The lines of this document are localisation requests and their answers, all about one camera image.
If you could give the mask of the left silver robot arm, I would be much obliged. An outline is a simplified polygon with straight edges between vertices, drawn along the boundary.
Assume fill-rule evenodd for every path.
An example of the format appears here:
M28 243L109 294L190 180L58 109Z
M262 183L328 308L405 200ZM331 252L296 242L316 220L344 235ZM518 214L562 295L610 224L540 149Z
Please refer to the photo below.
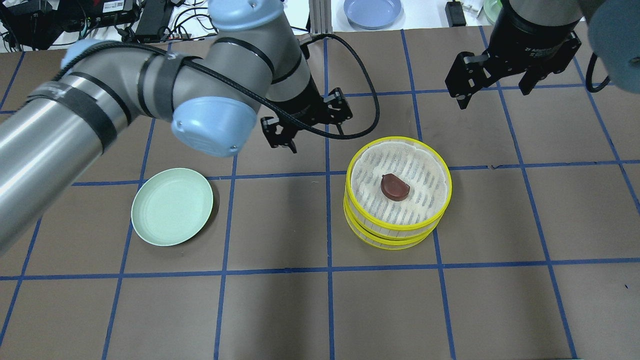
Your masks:
M300 130L347 139L317 128L340 127L352 112L340 89L320 95L281 1L211 0L208 11L218 35L205 57L83 39L1 123L2 253L139 116L169 122L213 157L242 150L261 106L277 115L261 121L273 148L294 151Z

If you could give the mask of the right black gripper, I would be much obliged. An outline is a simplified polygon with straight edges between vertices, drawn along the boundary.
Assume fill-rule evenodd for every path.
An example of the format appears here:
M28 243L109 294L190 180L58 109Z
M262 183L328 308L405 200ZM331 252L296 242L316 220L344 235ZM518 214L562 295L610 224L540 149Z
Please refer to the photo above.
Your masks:
M582 46L574 31L577 20L562 25L531 22L515 10L501 10L487 48L480 54L460 52L445 78L451 98L460 110L471 96L499 80L522 75L519 89L524 96L549 75L564 72Z

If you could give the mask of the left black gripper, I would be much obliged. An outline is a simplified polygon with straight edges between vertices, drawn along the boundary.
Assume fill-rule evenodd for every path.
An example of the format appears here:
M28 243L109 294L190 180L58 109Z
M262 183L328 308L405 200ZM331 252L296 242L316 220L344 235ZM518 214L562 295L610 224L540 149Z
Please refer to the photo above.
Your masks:
M313 76L309 76L298 94L287 99L282 99L282 96L277 98L278 95L267 95L266 99L307 126L335 125L341 137L346 135L343 122L350 120L354 114L341 88L334 88L326 101L318 91ZM302 130L300 126L278 116L266 116L260 119L260 127L271 148L286 147L293 154L298 153L294 137Z

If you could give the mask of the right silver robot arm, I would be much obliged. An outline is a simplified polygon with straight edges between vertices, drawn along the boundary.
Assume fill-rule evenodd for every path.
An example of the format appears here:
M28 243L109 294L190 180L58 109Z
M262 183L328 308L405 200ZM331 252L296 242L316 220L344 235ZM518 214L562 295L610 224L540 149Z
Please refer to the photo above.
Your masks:
M595 59L608 79L639 92L640 9L637 0L503 0L485 51L460 52L445 85L460 109L499 80L521 75L526 96L547 76L562 73L582 41L575 27L584 19Z

